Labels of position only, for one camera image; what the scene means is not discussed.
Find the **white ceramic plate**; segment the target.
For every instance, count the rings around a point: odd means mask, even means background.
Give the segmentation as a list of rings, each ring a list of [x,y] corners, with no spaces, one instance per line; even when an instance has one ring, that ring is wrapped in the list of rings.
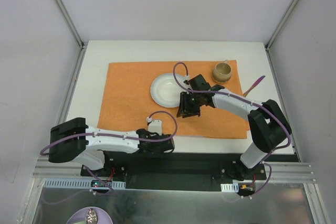
[[[158,105],[165,108],[176,108],[180,104],[180,93],[184,92],[174,79],[173,73],[165,73],[154,79],[150,87],[150,95]]]

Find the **beige ceramic mug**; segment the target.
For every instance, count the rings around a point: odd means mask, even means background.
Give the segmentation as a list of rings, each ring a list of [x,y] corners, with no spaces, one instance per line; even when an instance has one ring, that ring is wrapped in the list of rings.
[[[212,78],[217,83],[225,83],[231,78],[231,76],[232,68],[228,60],[218,63],[212,71]]]

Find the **orange cloth placemat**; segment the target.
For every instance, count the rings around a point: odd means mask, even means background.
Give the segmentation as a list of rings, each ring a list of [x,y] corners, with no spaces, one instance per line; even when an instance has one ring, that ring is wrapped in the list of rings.
[[[211,138],[247,138],[248,122],[225,110],[210,106],[201,108],[201,116],[177,118],[176,108],[164,108],[154,102],[150,87],[161,74],[176,73],[191,78],[202,74],[210,85],[215,85],[212,70],[215,61],[188,61],[186,66],[176,66],[174,61],[119,62],[108,66],[98,127],[114,131],[135,131],[147,127],[146,118],[151,113],[162,121],[162,131],[178,136]]]

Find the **iridescent purple knife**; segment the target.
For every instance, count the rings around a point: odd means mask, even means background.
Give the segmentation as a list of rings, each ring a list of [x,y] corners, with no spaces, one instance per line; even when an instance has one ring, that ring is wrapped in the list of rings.
[[[266,77],[266,76],[261,76],[261,77],[259,77],[259,78],[258,78],[252,85],[251,85],[251,87],[250,87],[246,92],[244,92],[243,96],[244,96],[244,97],[247,97],[248,94],[249,94],[255,87],[257,87],[257,86],[264,80],[265,77]]]

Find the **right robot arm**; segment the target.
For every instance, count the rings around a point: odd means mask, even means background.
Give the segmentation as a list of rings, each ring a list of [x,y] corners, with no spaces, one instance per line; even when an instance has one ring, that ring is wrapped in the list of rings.
[[[202,75],[185,80],[184,87],[173,75],[176,84],[183,89],[180,94],[178,117],[200,116],[202,106],[229,111],[249,124],[252,143],[236,162],[236,174],[248,179],[255,167],[274,151],[291,145],[291,128],[282,110],[274,100],[257,102],[231,92],[221,85],[210,86]]]

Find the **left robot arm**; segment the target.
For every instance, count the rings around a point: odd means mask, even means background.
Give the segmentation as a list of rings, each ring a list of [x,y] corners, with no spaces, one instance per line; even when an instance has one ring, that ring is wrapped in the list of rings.
[[[85,118],[75,118],[50,130],[48,161],[76,162],[105,176],[111,163],[104,152],[161,154],[175,149],[173,136],[146,129],[118,132],[95,128]]]

